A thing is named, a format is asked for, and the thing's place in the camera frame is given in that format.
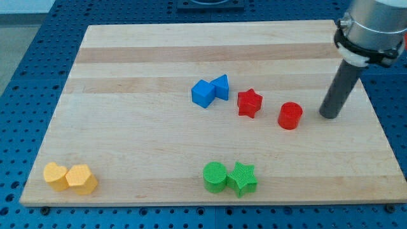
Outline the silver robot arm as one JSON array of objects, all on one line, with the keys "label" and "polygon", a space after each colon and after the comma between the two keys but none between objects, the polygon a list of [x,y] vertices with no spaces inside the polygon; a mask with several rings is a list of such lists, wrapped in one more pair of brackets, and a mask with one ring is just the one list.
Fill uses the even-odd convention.
[{"label": "silver robot arm", "polygon": [[353,0],[336,22],[335,46],[356,67],[389,67],[406,46],[406,0]]}]

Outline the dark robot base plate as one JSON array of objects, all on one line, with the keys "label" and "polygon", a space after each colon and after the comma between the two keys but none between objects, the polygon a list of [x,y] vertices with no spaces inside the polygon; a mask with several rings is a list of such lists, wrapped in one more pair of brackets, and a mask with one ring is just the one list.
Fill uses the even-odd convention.
[{"label": "dark robot base plate", "polygon": [[177,0],[177,10],[241,10],[245,0]]}]

